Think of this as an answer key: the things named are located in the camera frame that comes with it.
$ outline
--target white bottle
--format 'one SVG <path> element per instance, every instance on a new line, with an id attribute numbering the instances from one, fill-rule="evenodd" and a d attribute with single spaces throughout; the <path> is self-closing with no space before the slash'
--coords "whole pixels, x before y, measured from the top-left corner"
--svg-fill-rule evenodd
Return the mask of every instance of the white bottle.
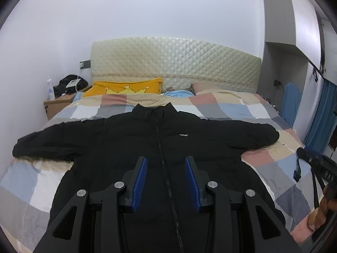
<path id="1" fill-rule="evenodd" d="M 50 99 L 50 101 L 55 100 L 53 83 L 52 83 L 52 79 L 50 77 L 47 80 L 47 84 L 48 84 L 49 99 Z"/>

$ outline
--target headboard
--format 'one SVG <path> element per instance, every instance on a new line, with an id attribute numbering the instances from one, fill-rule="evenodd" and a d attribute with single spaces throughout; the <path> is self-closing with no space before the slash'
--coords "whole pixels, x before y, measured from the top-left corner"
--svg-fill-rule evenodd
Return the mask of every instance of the headboard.
<path id="1" fill-rule="evenodd" d="M 218 44 L 168 37 L 97 41 L 91 49 L 92 81 L 163 78 L 162 91 L 207 82 L 220 88 L 256 93 L 261 59 Z"/>

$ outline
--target jacket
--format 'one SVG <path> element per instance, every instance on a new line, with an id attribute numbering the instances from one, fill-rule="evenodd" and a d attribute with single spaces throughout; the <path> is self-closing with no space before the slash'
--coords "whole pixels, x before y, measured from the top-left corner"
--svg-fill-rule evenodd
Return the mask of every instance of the jacket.
<path id="1" fill-rule="evenodd" d="M 184 160 L 193 156 L 200 170 L 227 189 L 256 191 L 285 224 L 281 211 L 254 170 L 241 160 L 247 150 L 275 143 L 268 124 L 215 121 L 177 112 L 171 103 L 137 105 L 107 119 L 67 122 L 18 140 L 13 156 L 74 161 L 54 196 L 49 224 L 80 189 L 104 190 L 133 170 L 139 156 L 148 161 L 140 206 L 125 214 L 129 252 L 204 252 L 208 214 L 193 208 Z"/>

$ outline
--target zipper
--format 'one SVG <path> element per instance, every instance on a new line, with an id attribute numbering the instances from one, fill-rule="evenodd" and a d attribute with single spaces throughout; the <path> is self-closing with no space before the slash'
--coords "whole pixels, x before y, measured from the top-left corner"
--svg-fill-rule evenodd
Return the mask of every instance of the zipper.
<path id="1" fill-rule="evenodd" d="M 169 198 L 170 198 L 170 204 L 171 204 L 171 210 L 172 210 L 172 214 L 173 214 L 174 227 L 176 229 L 176 235 L 177 235 L 178 244 L 179 244 L 179 252 L 180 253 L 184 253 L 184 247 L 183 247 L 183 242 L 181 240 L 181 235 L 180 235 L 180 228 L 179 228 L 179 221 L 178 221 L 178 214 L 177 214 L 177 210 L 176 210 L 176 205 L 174 204 L 173 194 L 172 194 L 172 190 L 171 190 L 171 185 L 170 185 L 170 181 L 168 179 L 168 174 L 167 174 L 167 170 L 166 170 L 166 165 L 165 165 L 163 153 L 161 151 L 161 143 L 160 143 L 158 122 L 157 122 L 157 115 L 156 115 L 156 129 L 157 129 L 157 136 L 158 136 L 158 147 L 159 147 L 159 152 L 160 152 L 161 165 L 163 167 L 164 176 L 165 176 L 165 182 L 166 182 L 166 186 L 167 186 L 167 192 L 168 192 Z"/>

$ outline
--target wooden nightstand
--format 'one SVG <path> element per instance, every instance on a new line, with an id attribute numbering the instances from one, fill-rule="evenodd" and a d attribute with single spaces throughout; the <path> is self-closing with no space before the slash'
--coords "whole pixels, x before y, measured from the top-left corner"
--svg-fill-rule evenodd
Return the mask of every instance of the wooden nightstand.
<path id="1" fill-rule="evenodd" d="M 87 86 L 86 88 L 80 90 L 81 92 L 86 92 L 89 90 L 91 86 Z M 57 113 L 59 113 L 63 108 L 65 108 L 67 105 L 71 104 L 73 99 L 76 96 L 76 92 L 70 95 L 63 95 L 58 98 L 55 98 L 55 100 L 52 101 L 44 101 L 44 109 L 47 113 L 48 120 L 53 118 Z"/>

